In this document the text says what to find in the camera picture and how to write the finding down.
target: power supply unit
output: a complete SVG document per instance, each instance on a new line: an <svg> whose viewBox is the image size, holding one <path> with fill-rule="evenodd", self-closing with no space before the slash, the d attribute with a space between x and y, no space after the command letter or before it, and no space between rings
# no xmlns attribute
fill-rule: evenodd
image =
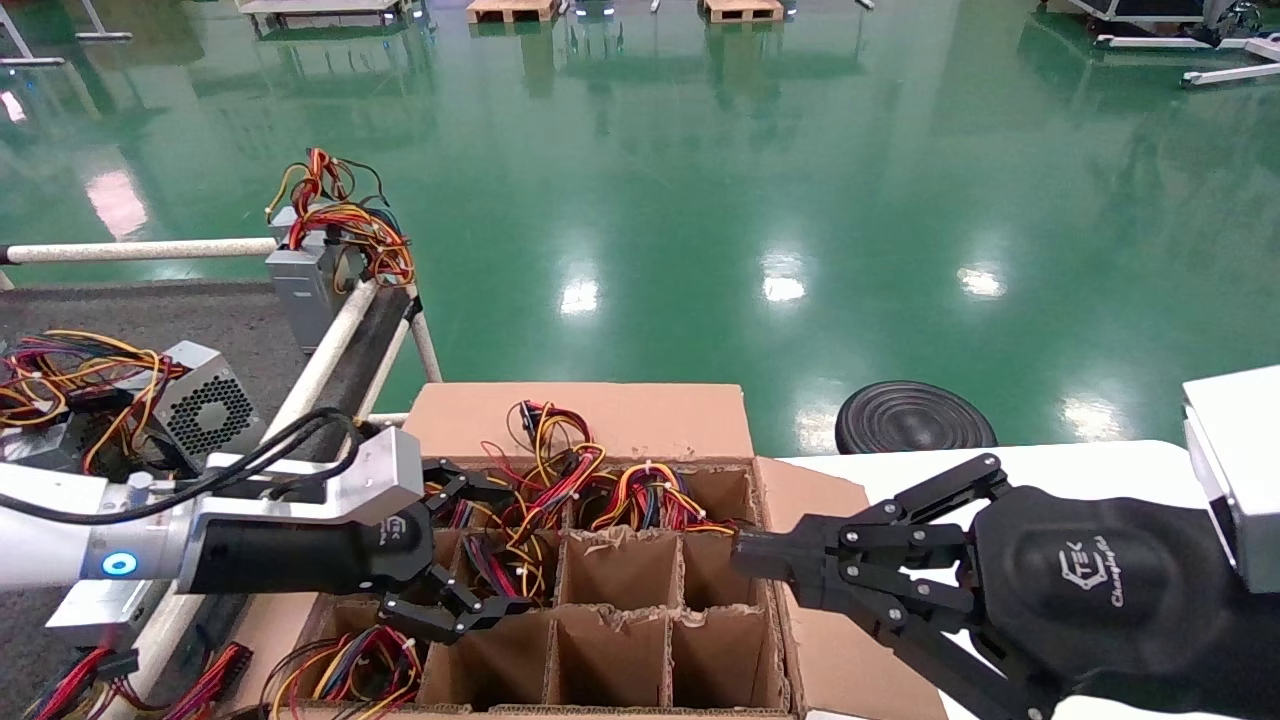
<svg viewBox="0 0 1280 720"><path fill-rule="evenodd" d="M282 209L271 219L271 234L283 245L294 219L293 208ZM284 306L293 337L303 352L315 352L333 319L346 301L339 288L349 284L356 274L343 254L340 231L329 237L329 229L312 231L297 250L280 249L266 259L266 269L275 287L275 296Z"/></svg>
<svg viewBox="0 0 1280 720"><path fill-rule="evenodd" d="M148 437L177 451L196 470L204 469L210 452L244 454L257 447L266 424L223 354L182 341L165 355L187 373L169 380L155 400ZM140 373L115 387L141 392L150 380L151 373Z"/></svg>

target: metal frame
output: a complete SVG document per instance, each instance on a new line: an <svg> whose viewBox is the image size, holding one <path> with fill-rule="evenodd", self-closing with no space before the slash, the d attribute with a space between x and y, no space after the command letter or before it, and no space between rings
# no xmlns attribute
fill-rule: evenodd
<svg viewBox="0 0 1280 720"><path fill-rule="evenodd" d="M12 37L13 44L18 46L18 53L22 53L22 58L0 58L0 65L10 65L10 67L24 65L28 68L40 68L40 67L47 68L54 65L61 65L63 63L67 61L67 58L52 58L52 56L36 58L35 55L32 55L31 47L27 46L27 41L22 38L22 33L18 32L18 28L14 27L13 18L9 17L9 13L4 9L4 5L0 5L0 26L4 26L4 28L9 31L9 37ZM4 290L3 283L4 278L0 278L0 290Z"/></svg>
<svg viewBox="0 0 1280 720"><path fill-rule="evenodd" d="M169 242L138 242L138 243L87 243L87 245L24 245L10 246L0 254L6 258L5 264L24 265L40 263L83 263L102 260L172 260L182 258L234 258L253 256L265 258L276 247L276 241L270 237L228 238L228 240L179 240ZM14 290L13 282L0 270L0 291ZM416 286L406 288L410 301L419 305L419 292ZM312 409L320 389L329 382L339 357L351 345L352 336L361 320L369 313L378 287L374 282L362 282L347 296L346 304L338 311L324 340L311 355L302 373L289 395L284 398L280 411L268 427L266 436L278 433L282 428L305 415ZM413 336L413 343L419 348L422 359L422 369L428 382L443 382L440 375L440 361L435 356L435 346L426 325L426 315L419 307L416 313L401 319L399 327L392 336L387 352L383 356L378 370L374 373L369 391L360 404L358 415L365 416L372 409L380 395L392 364L399 354L407 336ZM378 416L370 415L371 421L380 421ZM187 628L191 626L200 610L204 596L178 594L177 585L170 584L164 593L155 614L146 628L138 634L134 648L138 651L138 670L131 675L131 680L138 694L146 698L155 688L156 680L170 659L178 650ZM133 720L137 711L123 701L115 701L102 715L102 720Z"/></svg>
<svg viewBox="0 0 1280 720"><path fill-rule="evenodd" d="M1100 35L1093 44L1102 49L1129 50L1244 50L1251 55L1268 60L1260 65L1226 70L1183 73L1181 85L1184 88L1280 74L1280 33L1272 33L1267 37L1228 37L1217 47L1190 37L1116 37L1114 35Z"/></svg>
<svg viewBox="0 0 1280 720"><path fill-rule="evenodd" d="M97 10L93 9L93 0L81 0L84 4L84 12L88 13L88 20L93 23L93 32L77 32L76 40L93 40L93 41L123 41L133 40L132 32L108 32L102 27L102 18L97 17Z"/></svg>
<svg viewBox="0 0 1280 720"><path fill-rule="evenodd" d="M1251 55L1257 55L1258 58L1263 58L1270 61L1261 65L1231 68L1229 70L1183 73L1183 87L1197 87L1201 85L1216 85L1220 82L1233 82L1238 79L1280 74L1280 33L1275 33L1265 38L1254 37L1245 40L1242 49Z"/></svg>
<svg viewBox="0 0 1280 720"><path fill-rule="evenodd" d="M125 41L133 40L132 32L109 32L102 27L102 18L97 17L97 9L93 8L93 0L81 0L84 5L84 12L88 13L88 19L93 23L93 32L77 32L76 40L88 40L88 41ZM8 67L28 67L28 68L49 68L56 67L67 63L67 58L49 56L49 58L36 58L31 54L31 47L27 46L27 41L22 38L22 33L13 24L13 18L9 13L0 6L0 26L4 26L9 31L9 37L13 38L13 44L18 46L18 53L22 54L20 58L0 58L0 65ZM3 281L0 281L0 290L3 287Z"/></svg>

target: black cable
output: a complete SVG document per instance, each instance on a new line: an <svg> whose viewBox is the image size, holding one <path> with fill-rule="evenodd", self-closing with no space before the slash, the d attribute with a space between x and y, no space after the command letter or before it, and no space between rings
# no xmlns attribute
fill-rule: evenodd
<svg viewBox="0 0 1280 720"><path fill-rule="evenodd" d="M364 439L360 432L356 429L351 418L344 415L335 407L319 407L307 413L306 415L298 418L297 420L289 423L283 430L273 436L270 439L260 445L252 452L244 455L236 462L218 470L210 477L200 480L192 486L188 486L169 497L161 498L151 505L143 505L141 507L131 507L120 512L105 512L84 515L79 512L64 512L61 510L52 510L42 505L35 505L17 497L10 497L8 495L0 495L0 507L6 507L15 512L22 512L23 515L31 515L32 518L40 518L41 520L49 520L51 523L64 523L68 525L114 525L118 523L129 523L132 520L140 520L142 518L150 518L151 515L157 515L183 502L195 500L196 497L206 492L216 492L219 489L230 487L236 483L243 482L252 475L261 473L264 469L280 460L289 452L297 450L303 442L306 442L311 434L314 434L325 423L338 423L348 432L352 437L351 447L347 455L333 468L316 473L314 475L303 475L289 480L294 486L311 482L314 478L328 479L346 471L356 462L358 456L357 450L360 442ZM276 450L276 446L284 443L283 447Z"/></svg>
<svg viewBox="0 0 1280 720"><path fill-rule="evenodd" d="M334 418L334 421L337 421L339 425L342 425L342 429L347 433L347 437L351 439L351 448L352 450L355 450L355 447L357 445L360 445L361 442L365 441L365 436L361 434L360 429L356 428L356 423L353 423L351 420L351 418L347 418L346 415L342 415L339 418ZM301 434L298 434L298 438L301 438L301 441L296 439L297 445L302 445L302 442L306 441L306 438L303 438ZM355 454L351 452L351 451L348 451L348 455L353 456ZM339 474L344 473L347 470L347 468L349 468L349 466L351 466L349 462L346 464L346 466L343 466L343 464L339 462L338 465L334 465L333 468L329 468L328 470L321 470L319 473L312 473L310 475L298 475L296 478L291 478L288 480L284 480L284 482L276 484L274 488L271 488L271 491L266 495L266 497L270 498L270 500L280 500L282 497L284 497L289 492L293 492L294 489L297 489L298 487L302 487L305 484L324 483L329 478L333 478L335 475L339 475Z"/></svg>
<svg viewBox="0 0 1280 720"><path fill-rule="evenodd" d="M298 660L302 660L310 652L317 650L328 650L329 647L338 644L338 642L339 642L338 638L326 638L323 641L310 642L282 657L280 661L275 664L275 667L271 667L271 671L266 674L266 682L262 683L262 691L257 696L259 720L268 720L266 711L269 708L269 703L266 700L266 693L271 688L271 683L274 683L275 679L279 675L282 675L284 670L288 669L289 665L297 662Z"/></svg>

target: robotic arm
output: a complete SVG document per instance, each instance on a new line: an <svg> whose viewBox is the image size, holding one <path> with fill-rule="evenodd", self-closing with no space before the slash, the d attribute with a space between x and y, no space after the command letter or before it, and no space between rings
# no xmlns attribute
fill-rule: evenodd
<svg viewBox="0 0 1280 720"><path fill-rule="evenodd" d="M6 588L81 579L172 579L178 592L375 593L388 625L451 643L524 612L525 598L477 598L435 564L433 512L449 498L497 502L509 495L481 473L447 460L424 461L417 441L385 429L357 448L355 461L323 486L273 498L279 477L323 477L334 465L279 460L261 475L200 495L145 518L69 524L0 507L0 566ZM212 455L209 473L237 456ZM443 491L428 500L424 480ZM142 509L177 488L145 475L127 484L102 478L0 465L0 492L76 515Z"/></svg>
<svg viewBox="0 0 1280 720"><path fill-rule="evenodd" d="M1274 720L1276 493L1270 473L1249 473L1267 466L1254 461L1274 424L1249 409L1280 397L1280 369L1185 391L1212 512L1012 487L984 454L852 518L742 532L732 561L788 583L803 607L847 615L982 720L1047 720L1071 694ZM931 524L978 500L991 503L968 530ZM904 571L952 566L956 585ZM960 630L986 662L947 637Z"/></svg>

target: box compartment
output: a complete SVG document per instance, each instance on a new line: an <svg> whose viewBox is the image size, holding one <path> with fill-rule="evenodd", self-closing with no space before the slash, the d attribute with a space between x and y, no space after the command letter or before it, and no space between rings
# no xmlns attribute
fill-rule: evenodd
<svg viewBox="0 0 1280 720"><path fill-rule="evenodd" d="M433 644L417 702L476 711L543 702L552 625L548 612L532 611L467 633L452 646Z"/></svg>
<svg viewBox="0 0 1280 720"><path fill-rule="evenodd" d="M733 538L721 533L686 533L681 537L685 607L701 611L762 602L762 583L744 578L730 566L732 548Z"/></svg>
<svg viewBox="0 0 1280 720"><path fill-rule="evenodd" d="M756 607L685 611L672 623L672 702L677 707L786 710L778 639Z"/></svg>
<svg viewBox="0 0 1280 720"><path fill-rule="evenodd" d="M676 533L572 530L561 543L561 556L557 605L609 605L617 610L680 606Z"/></svg>
<svg viewBox="0 0 1280 720"><path fill-rule="evenodd" d="M552 611L548 705L671 707L671 623L660 611Z"/></svg>

